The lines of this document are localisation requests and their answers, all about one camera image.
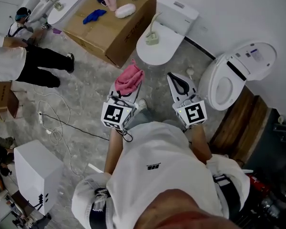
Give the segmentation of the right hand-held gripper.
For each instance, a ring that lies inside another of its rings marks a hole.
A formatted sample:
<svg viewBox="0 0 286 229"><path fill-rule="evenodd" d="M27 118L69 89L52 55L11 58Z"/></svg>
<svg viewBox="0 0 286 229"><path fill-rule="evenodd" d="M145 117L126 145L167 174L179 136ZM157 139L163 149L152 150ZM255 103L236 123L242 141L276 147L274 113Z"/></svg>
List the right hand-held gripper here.
<svg viewBox="0 0 286 229"><path fill-rule="evenodd" d="M177 117L186 129L191 129L207 120L205 103L198 94L193 81L178 73L169 72L167 81L174 100L172 105Z"/></svg>

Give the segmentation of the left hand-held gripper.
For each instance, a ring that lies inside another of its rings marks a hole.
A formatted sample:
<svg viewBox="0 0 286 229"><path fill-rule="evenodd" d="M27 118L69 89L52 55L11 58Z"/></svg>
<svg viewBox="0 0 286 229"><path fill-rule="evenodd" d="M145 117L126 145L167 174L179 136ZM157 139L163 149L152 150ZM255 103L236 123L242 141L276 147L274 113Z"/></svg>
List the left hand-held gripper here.
<svg viewBox="0 0 286 229"><path fill-rule="evenodd" d="M116 90L115 83L111 85L107 101L103 103L101 115L101 121L106 127L126 131L137 109L135 102L142 83L141 81L132 93L124 95L123 99L120 91Z"/></svg>

